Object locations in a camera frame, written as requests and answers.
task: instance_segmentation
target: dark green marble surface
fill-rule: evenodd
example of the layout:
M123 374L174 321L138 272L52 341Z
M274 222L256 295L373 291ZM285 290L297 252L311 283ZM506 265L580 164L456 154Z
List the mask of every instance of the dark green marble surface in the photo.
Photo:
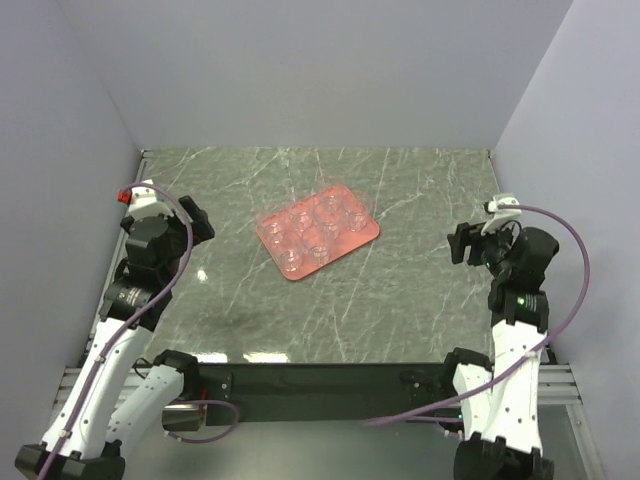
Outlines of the dark green marble surface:
M203 361L432 362L456 346L489 353L489 274L452 265L446 235L480 221L498 187L486 151L182 148L147 152L144 178L190 194L216 238L174 289L147 357ZM256 207L338 175L374 198L381 234L298 282L254 228Z

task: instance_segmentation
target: purple cable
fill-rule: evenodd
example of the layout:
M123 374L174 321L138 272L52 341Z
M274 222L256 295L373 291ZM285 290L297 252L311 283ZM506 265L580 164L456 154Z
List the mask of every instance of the purple cable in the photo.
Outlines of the purple cable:
M176 210L176 214L178 215L178 218L180 218L182 223L184 223L184 226L187 230L187 248L180 261L180 265L178 266L178 271L176 272L175 276L171 279L171 281L162 290L160 290L160 292L158 292L158 294L155 297L153 297L153 299L149 303L147 303L144 307L142 307L140 310L136 311L133 315L131 315L131 317L129 317L127 321L124 322L122 326L118 330L116 330L113 336L104 344L104 347L98 354L98 356L104 357L104 358L107 357L111 348L118 341L118 338L120 338L122 334L126 332L131 325L136 323L142 315L144 315L147 311L153 308L162 299L162 297L167 295L167 293L169 293L169 291L174 287L174 285L178 282L178 280L184 273L184 270L187 267L187 263L189 263L189 259L191 258L191 251L193 250L193 230L191 229L191 223L189 222L189 215L187 214L187 212L184 211L184 209L182 208L182 205L180 205L180 203L178 203L178 201L175 200L169 194L169 192L167 192L161 187L158 187L150 183L142 183L142 182L132 183L124 187L123 191L127 192L136 187L150 188L151 190L158 192L160 195L162 195L164 198L166 198L169 202L173 204ZM98 375L98 372L102 365L103 363L94 361L93 365L91 366L91 369L89 370L87 379L85 380L84 385L82 386L82 390L80 390L80 395L78 395L78 400L76 404L73 406L73 408L71 409L71 413L69 414L67 423L64 426L64 430L68 432L68 434L71 433L70 429L71 427L73 427L73 424L75 423L76 419L80 415L82 407L84 406L84 403L87 400L87 396L89 395L89 391L91 390L91 386L93 385L93 382L95 381L96 376ZM47 473L51 468L51 464L54 462L56 456L60 453L60 450L62 450L62 446L64 445L64 442L67 440L67 438L68 438L68 435L66 437L60 437L58 441L55 443L53 449L51 450L51 453L47 456L47 459L45 460L44 465L42 465L42 468L38 473L37 480L46 479Z
M569 312L569 315L567 315L567 318L565 318L564 321L560 325L558 325L556 328L551 330L549 332L549 335L545 339L543 339L541 342L539 342L537 345L535 345L530 350L531 352L537 352L538 350L542 349L546 344L548 344L550 342L553 342L556 338L558 338L558 336L573 321L574 317L578 313L578 310L580 310L580 307L582 306L582 303L584 302L584 298L587 295L587 289L589 288L589 280L591 278L591 264L589 262L589 253L587 252L587 247L585 246L582 238L580 237L580 235L578 234L576 229L573 228L566 220L564 220L562 217L559 217L555 213L552 213L552 212L550 212L548 210L544 210L542 208L530 207L530 206L527 206L527 205L500 205L498 208L501 209L501 210L518 210L518 209L527 210L529 212L540 213L542 215L546 215L547 217L553 218L555 221L557 221L558 223L562 224L562 226L564 226L567 230L569 230L571 235L573 235L573 238L576 240L576 243L578 244L578 247L580 248L580 253L582 253L582 262L583 262L583 265L584 265L584 277L583 277L583 280L582 280L582 288L580 289L580 294L578 295L578 299L576 300L576 303L573 305L573 308ZM504 380L507 377L509 377L509 375L511 375L513 372L515 372L518 368L520 368L520 366L522 366L522 364L524 362L526 362L527 359L528 358L527 358L526 355L523 356L518 361L516 361L513 365L511 365L509 368L507 368L503 373L501 373L497 377L493 378L490 382L488 382L488 383L486 383L484 385L481 385L481 386L479 386L477 388L474 388L472 390L469 390L468 392L462 393L462 394L457 395L455 397L447 398L445 400L441 400L439 402L432 403L430 405L425 405L423 407L414 408L413 410L409 410L408 412L404 412L404 413L399 413L397 415L393 415L393 416L389 416L389 417L372 418L372 419L367 420L365 422L365 425L371 426L371 427L389 425L389 424L392 424L392 423L406 421L406 420L408 420L408 419L410 419L412 417L415 417L417 415L422 415L422 414L427 413L427 412L432 412L433 410L438 410L440 408L450 407L452 404L454 404L456 402L460 402L462 400L466 400L467 398L471 398L474 395L477 395L478 393L481 393L481 392L484 392L485 390L493 388L495 385L497 385L502 380Z
M436 422L436 423L462 423L462 419L458 417L409 417L409 422Z
M166 432L169 437L175 438L179 442L183 442L183 443L211 443L211 442L215 442L216 440L220 440L221 438L224 438L227 435L229 435L231 432L233 432L236 429L236 427L238 426L238 422L240 422L240 410L238 410L238 407L236 407L233 403L225 402L223 400L193 400L193 401L190 401L190 402L178 402L178 403L174 403L173 405L220 405L222 407L227 407L228 409L230 409L233 412L233 420L231 421L231 425L229 425L224 432L219 433L218 435L214 435L213 437L209 437L209 438L185 438L185 437L181 437L177 433Z

